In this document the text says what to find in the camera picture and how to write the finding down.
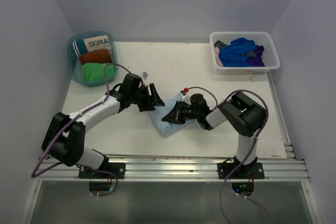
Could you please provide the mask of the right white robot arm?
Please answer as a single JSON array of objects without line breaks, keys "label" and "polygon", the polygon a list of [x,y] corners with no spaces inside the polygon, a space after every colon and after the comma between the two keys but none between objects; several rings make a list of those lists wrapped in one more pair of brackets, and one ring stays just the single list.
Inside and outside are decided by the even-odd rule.
[{"label": "right white robot arm", "polygon": [[234,172],[246,178],[253,171],[251,164],[257,162],[256,145],[258,136],[268,120],[268,111],[259,103],[235,91],[231,96],[210,109],[202,94],[194,94],[189,102],[177,101],[172,110],[161,121],[182,125],[187,120],[196,120],[200,127],[210,131],[228,122],[238,133],[238,148],[234,156]]}]

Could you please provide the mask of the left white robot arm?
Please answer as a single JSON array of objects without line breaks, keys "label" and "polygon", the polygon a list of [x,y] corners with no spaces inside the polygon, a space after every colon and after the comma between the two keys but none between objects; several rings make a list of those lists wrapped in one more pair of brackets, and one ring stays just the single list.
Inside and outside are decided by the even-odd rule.
[{"label": "left white robot arm", "polygon": [[104,178],[109,165],[104,154],[85,146],[86,134],[105,119],[119,114],[130,105],[137,105],[140,112],[153,111],[164,106],[155,85],[145,85],[142,78],[128,73],[122,83],[116,84],[96,103],[77,112],[54,115],[41,149],[62,164],[89,167],[97,178]]}]

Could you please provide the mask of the green microfiber towel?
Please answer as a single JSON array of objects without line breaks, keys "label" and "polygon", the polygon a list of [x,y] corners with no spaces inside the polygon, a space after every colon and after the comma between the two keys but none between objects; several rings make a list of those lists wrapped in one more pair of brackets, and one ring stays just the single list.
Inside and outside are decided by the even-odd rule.
[{"label": "green microfiber towel", "polygon": [[83,80],[85,82],[104,81],[114,77],[116,67],[107,63],[86,63],[82,65]]}]

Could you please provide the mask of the light blue towel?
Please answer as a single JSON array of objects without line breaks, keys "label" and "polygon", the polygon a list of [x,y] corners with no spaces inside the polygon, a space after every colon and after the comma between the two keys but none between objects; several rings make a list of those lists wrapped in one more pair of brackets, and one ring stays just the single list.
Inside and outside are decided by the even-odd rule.
[{"label": "light blue towel", "polygon": [[180,94],[166,100],[164,102],[165,106],[156,106],[154,111],[149,112],[152,122],[163,137],[169,137],[176,134],[187,125],[194,123],[194,120],[186,120],[184,124],[172,124],[162,121],[162,119],[174,108],[177,101],[183,101],[183,97]]}]

